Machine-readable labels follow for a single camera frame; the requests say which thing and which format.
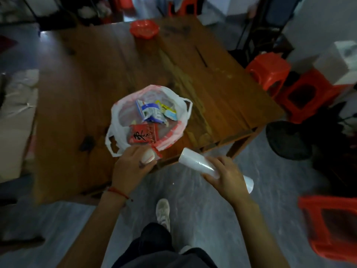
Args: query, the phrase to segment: person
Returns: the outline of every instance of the person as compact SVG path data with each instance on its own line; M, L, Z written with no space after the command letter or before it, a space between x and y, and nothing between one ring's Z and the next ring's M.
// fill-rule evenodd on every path
M127 201L127 196L156 164L156 161L146 166L141 163L149 148L131 146L124 151L114 167L112 190L103 193L98 206L58 267L101 267L120 209ZM207 174L203 174L203 178L233 207L251 267L288 268L289 264L264 223L258 205L251 199L238 167L228 157L207 159L219 171L220 179L216 180ZM129 245L113 268L217 267L200 248L186 246L179 253L174 251L169 213L168 201L161 199L156 206L158 222L149 223L143 229L141 236Z

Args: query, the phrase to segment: plastic bag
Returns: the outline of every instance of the plastic bag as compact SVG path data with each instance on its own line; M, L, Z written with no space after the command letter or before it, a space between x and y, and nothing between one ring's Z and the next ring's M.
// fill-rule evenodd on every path
M178 121L168 120L168 126L159 125L159 140L153 144L159 151L172 146L184 134L187 122L191 116L192 102L189 99L181 98L171 89L149 85L142 90L132 93L121 100L117 101L111 109L111 124L105 137L105 145L113 157L119 157L124 150L130 147L128 136L130 134L131 124L141 124L142 119L137 110L136 100L147 102L156 102L160 100L163 104L169 107L174 107L177 113ZM116 145L119 148L117 153L114 153L111 148L110 137L114 136Z

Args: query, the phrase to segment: left hand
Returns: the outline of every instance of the left hand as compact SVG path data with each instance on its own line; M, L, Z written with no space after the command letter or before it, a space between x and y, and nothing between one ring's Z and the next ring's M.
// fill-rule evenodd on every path
M113 170L112 186L129 195L134 190L141 180L150 172L156 165L156 161L152 161L144 167L140 167L140 160L144 153L150 149L149 145L140 146L133 145L127 148L123 155L115 163Z

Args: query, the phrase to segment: wooden table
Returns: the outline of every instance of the wooden table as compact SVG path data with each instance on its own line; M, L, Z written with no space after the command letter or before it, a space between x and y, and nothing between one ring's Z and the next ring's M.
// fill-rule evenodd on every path
M155 20L160 33L135 39L128 23L41 33L36 179L38 203L103 189L116 158L104 139L112 105L147 85L167 86L193 102L182 138L157 168L184 147L207 151L234 143L236 156L268 122L283 115L193 16ZM96 146L78 150L85 136Z

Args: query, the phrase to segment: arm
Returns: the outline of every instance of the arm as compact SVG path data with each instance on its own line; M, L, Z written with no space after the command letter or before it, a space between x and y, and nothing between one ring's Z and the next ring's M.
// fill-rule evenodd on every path
M203 177L233 207L242 230L252 268L289 268L274 237L270 234L259 206L250 197L243 175L231 158L207 158L220 172L220 179Z
M143 177L154 167L153 161L140 167L140 160L150 146L131 146L116 162L112 186L129 195ZM110 236L126 198L112 192L104 192L83 230L66 253L58 267L100 268Z

